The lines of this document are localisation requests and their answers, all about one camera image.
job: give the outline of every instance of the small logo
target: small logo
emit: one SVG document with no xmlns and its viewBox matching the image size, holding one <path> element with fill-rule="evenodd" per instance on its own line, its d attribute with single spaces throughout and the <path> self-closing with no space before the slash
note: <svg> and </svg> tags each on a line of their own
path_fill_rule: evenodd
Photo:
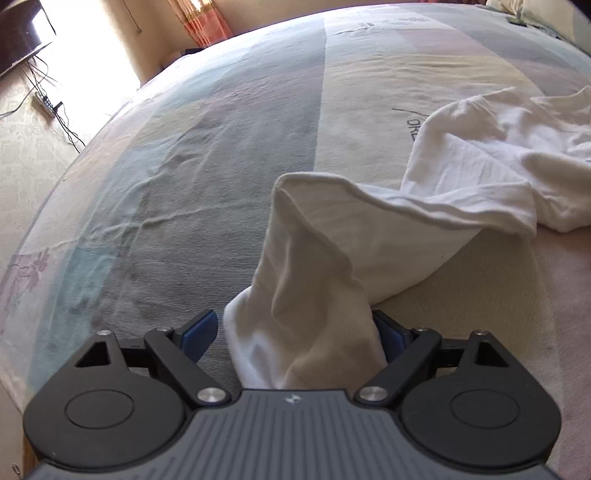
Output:
<svg viewBox="0 0 591 480">
<path fill-rule="evenodd" d="M 301 397 L 295 393 L 292 393 L 291 395 L 286 396 L 285 401 L 290 404 L 290 405 L 295 405 L 296 403 L 298 403 L 301 400 Z"/>
</svg>

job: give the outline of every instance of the orange curtain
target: orange curtain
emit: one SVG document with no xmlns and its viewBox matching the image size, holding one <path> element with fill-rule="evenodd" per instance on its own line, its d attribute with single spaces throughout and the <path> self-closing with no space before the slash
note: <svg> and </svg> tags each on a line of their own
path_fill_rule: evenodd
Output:
<svg viewBox="0 0 591 480">
<path fill-rule="evenodd" d="M 230 27 L 212 0 L 168 0 L 168 3 L 201 48 L 232 36 Z"/>
</svg>

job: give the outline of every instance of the white cloth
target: white cloth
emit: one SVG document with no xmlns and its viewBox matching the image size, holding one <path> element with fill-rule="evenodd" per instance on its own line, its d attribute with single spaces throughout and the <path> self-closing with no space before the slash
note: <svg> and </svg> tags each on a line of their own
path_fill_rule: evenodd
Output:
<svg viewBox="0 0 591 480">
<path fill-rule="evenodd" d="M 355 390 L 386 365 L 370 305 L 427 278 L 483 228 L 531 237 L 537 222 L 589 225 L 590 107 L 591 87 L 447 105 L 421 127 L 400 191 L 281 176 L 252 285 L 224 315 L 243 385 Z"/>
</svg>

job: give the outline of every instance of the bedspread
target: bedspread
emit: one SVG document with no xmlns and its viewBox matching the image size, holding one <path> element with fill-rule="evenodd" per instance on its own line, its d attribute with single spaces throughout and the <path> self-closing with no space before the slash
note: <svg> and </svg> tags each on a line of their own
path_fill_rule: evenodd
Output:
<svg viewBox="0 0 591 480">
<path fill-rule="evenodd" d="M 138 336 L 221 313 L 247 287 L 281 174 L 398 188 L 420 126 L 518 87 L 569 95 L 591 59 L 470 5 L 336 10 L 183 57 L 145 85 L 55 186 L 0 283 L 0 380 L 19 408 L 97 329 Z M 485 328 L 559 403 L 552 466 L 591 470 L 591 231 L 481 232 L 382 308 L 444 335 Z M 239 388 L 220 332 L 201 366 Z"/>
</svg>

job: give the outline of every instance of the television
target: television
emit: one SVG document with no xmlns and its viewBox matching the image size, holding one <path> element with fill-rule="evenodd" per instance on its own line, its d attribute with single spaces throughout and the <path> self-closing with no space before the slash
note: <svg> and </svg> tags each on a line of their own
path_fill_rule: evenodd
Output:
<svg viewBox="0 0 591 480">
<path fill-rule="evenodd" d="M 0 78 L 47 47 L 55 34 L 40 0 L 0 0 Z"/>
</svg>

